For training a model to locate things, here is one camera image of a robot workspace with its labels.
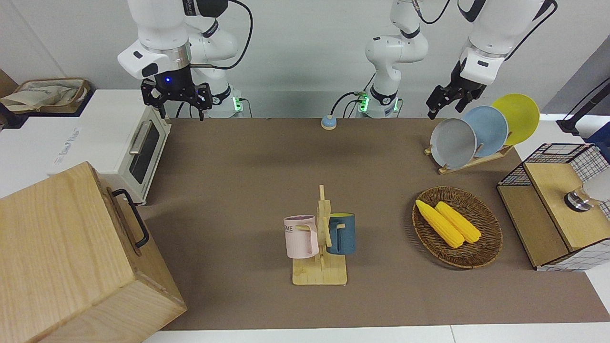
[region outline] wicker basket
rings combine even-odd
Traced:
[[[492,211],[477,197],[455,187],[434,187],[422,192],[417,199],[435,206],[444,201],[462,214],[481,232],[479,241],[451,248],[413,206],[412,219],[420,241],[439,260],[455,267],[472,269],[493,262],[502,250],[502,231]]]

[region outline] wooden shelf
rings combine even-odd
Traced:
[[[610,237],[610,222],[599,207],[575,212],[564,196],[582,185],[570,164],[526,163],[525,171],[570,251]]]

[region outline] wooden mug stand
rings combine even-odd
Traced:
[[[293,284],[303,286],[308,284],[340,285],[347,283],[345,255],[334,255],[326,251],[326,247],[332,246],[328,228],[330,218],[331,201],[325,199],[324,185],[320,185],[320,200],[318,200],[316,216],[320,252],[311,258],[292,260]]]
[[[512,132],[509,132],[509,133],[508,133],[508,136],[507,136],[506,138],[508,139],[508,137],[510,137],[510,136],[511,136],[511,134],[512,134]],[[480,150],[482,147],[483,147],[483,143],[479,144],[479,146],[476,148],[475,154],[476,154],[477,152],[479,152],[479,150]],[[458,170],[462,170],[462,169],[466,169],[466,168],[472,167],[472,166],[474,166],[474,165],[478,165],[478,164],[481,164],[481,163],[485,163],[485,162],[493,161],[493,160],[495,160],[495,159],[499,159],[499,158],[501,158],[501,157],[506,156],[506,154],[508,154],[508,152],[509,152],[510,150],[512,150],[512,149],[513,149],[513,147],[515,147],[515,146],[514,146],[514,145],[505,145],[505,146],[502,146],[502,148],[500,148],[500,150],[498,150],[498,152],[497,152],[497,153],[495,153],[495,154],[493,154],[493,155],[489,155],[489,156],[485,156],[485,157],[472,157],[472,159],[470,160],[470,162],[468,162],[468,163],[467,163],[465,166],[463,166],[463,167],[461,167],[461,168],[449,169],[449,168],[447,168],[447,164],[445,164],[445,165],[443,165],[443,166],[441,166],[441,167],[439,168],[438,173],[439,173],[440,175],[449,174],[449,173],[452,173],[452,172],[456,172],[456,171],[458,171]],[[430,156],[430,155],[432,155],[432,145],[430,145],[429,147],[427,147],[427,149],[425,149],[425,150],[423,151],[423,153],[424,153],[426,156]]]

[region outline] black handle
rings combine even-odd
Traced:
[[[135,243],[135,247],[141,248],[144,246],[144,244],[146,244],[148,242],[148,239],[150,238],[150,236],[148,234],[148,230],[146,229],[146,225],[144,225],[144,221],[140,217],[140,214],[138,213],[138,209],[135,208],[134,201],[131,200],[131,196],[129,195],[129,193],[124,189],[117,189],[112,192],[113,197],[117,197],[119,195],[124,195],[127,198],[129,207],[131,207],[131,210],[134,212],[135,218],[138,220],[138,224],[140,224],[140,228],[142,229],[142,234],[144,235],[144,237],[142,237],[142,239],[140,239],[139,241],[137,241]]]

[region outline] wooden crate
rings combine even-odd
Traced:
[[[523,169],[531,186],[500,184],[498,191],[532,266],[585,270],[594,265],[590,258],[605,259],[610,222],[602,210],[596,206],[575,212],[564,203],[564,196],[583,184],[573,167],[568,163],[524,163]]]
[[[2,342],[141,342],[186,311],[154,239],[88,163],[0,199]]]

